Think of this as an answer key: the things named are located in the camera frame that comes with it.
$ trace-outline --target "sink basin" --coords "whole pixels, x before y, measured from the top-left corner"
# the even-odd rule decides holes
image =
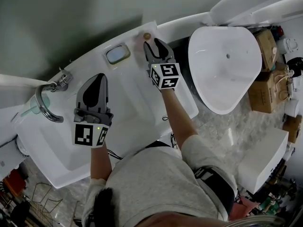
[[[155,22],[128,31],[86,53],[65,69],[73,80],[64,92],[46,92],[50,99],[49,110],[64,117],[63,123],[54,123],[41,113],[28,113],[29,102],[15,121],[15,128],[25,149],[41,172],[56,188],[89,176],[90,149],[72,145],[71,126],[76,107],[76,94],[92,76],[104,73],[108,79],[108,107],[114,114],[108,131],[107,148],[124,157],[141,149],[171,131],[159,90],[152,85],[146,70],[143,52],[143,33],[149,32],[161,39]],[[126,44],[130,57],[112,65],[106,52],[119,44]],[[56,75],[50,81],[57,80]],[[196,104],[182,79],[175,90],[184,109],[193,118],[198,114]],[[111,158],[112,165],[117,160]]]
[[[203,103],[216,114],[228,114],[260,73],[262,57],[246,28],[201,27],[190,37],[188,63]]]

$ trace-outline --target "gray shirt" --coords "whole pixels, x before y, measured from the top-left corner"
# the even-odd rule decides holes
[[[198,135],[183,143],[181,153],[183,160],[157,148],[144,149],[121,160],[107,181],[92,179],[82,225],[85,226],[95,197],[104,187],[114,191],[119,227],[133,227],[144,218],[163,211],[227,220],[221,202],[207,185],[195,179],[193,170],[212,166],[236,196],[234,177]]]

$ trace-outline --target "sleeve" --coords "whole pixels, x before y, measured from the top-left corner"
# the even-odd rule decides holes
[[[237,196],[237,184],[234,176],[228,171],[222,161],[207,147],[199,135],[190,136],[181,148],[183,160],[196,171],[201,167],[211,166],[232,187]]]
[[[82,214],[82,226],[85,227],[89,219],[89,215],[94,209],[95,198],[98,193],[105,188],[106,180],[104,179],[91,179],[89,188],[86,193],[84,212]]]

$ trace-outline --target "faucet handle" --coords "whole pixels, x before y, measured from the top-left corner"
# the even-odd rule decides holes
[[[63,74],[61,76],[61,79],[60,79],[59,83],[63,82],[65,84],[69,84],[70,81],[73,79],[72,74],[69,71],[65,70],[65,69],[61,69],[61,67],[59,67],[59,70]]]

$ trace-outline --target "white bucket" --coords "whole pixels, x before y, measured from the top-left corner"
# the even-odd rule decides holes
[[[299,101],[296,99],[287,101],[285,104],[284,113],[295,118],[299,113]]]

